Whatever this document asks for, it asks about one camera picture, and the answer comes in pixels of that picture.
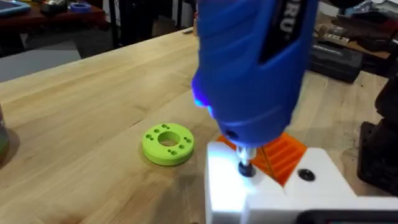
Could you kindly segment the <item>white orange left gripper right finger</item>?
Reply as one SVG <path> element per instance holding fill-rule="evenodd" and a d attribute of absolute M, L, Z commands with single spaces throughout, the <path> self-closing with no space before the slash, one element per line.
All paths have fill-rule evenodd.
<path fill-rule="evenodd" d="M 262 170 L 293 195 L 356 196 L 324 149 L 307 147 L 287 133 L 262 146 Z"/>

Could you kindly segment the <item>white orange left gripper left finger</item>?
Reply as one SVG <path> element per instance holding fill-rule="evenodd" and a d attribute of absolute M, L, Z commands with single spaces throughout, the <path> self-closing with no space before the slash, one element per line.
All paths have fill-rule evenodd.
<path fill-rule="evenodd" d="M 262 202 L 267 197 L 285 194 L 283 187 L 252 166 L 252 176 L 238 170 L 241 162 L 236 146 L 220 136 L 206 148 L 205 214 L 207 223 L 245 223 L 247 205 L 251 199 Z"/>

